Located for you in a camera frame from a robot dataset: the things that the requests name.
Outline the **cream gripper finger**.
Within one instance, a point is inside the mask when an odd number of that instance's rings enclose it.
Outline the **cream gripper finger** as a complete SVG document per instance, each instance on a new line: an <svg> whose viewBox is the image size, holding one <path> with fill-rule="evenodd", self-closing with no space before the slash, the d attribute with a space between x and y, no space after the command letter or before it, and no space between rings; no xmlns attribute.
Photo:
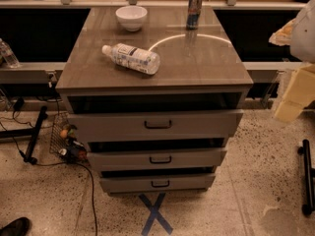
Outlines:
<svg viewBox="0 0 315 236"><path fill-rule="evenodd" d="M286 23L283 27L274 32L269 42L277 46L285 46L291 44L292 32L294 28L295 20L291 20Z"/></svg>
<svg viewBox="0 0 315 236"><path fill-rule="evenodd" d="M292 72L275 117L285 123L292 122L314 100L315 64L308 64Z"/></svg>

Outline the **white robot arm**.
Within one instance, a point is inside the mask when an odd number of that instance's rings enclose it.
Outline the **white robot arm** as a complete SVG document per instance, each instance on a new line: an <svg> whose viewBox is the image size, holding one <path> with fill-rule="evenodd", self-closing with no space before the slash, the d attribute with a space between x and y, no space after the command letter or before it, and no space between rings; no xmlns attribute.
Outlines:
<svg viewBox="0 0 315 236"><path fill-rule="evenodd" d="M290 54L302 61L302 65L291 74L275 117L291 122L315 100L315 0L310 0L281 29L274 32L269 42L288 45Z"/></svg>

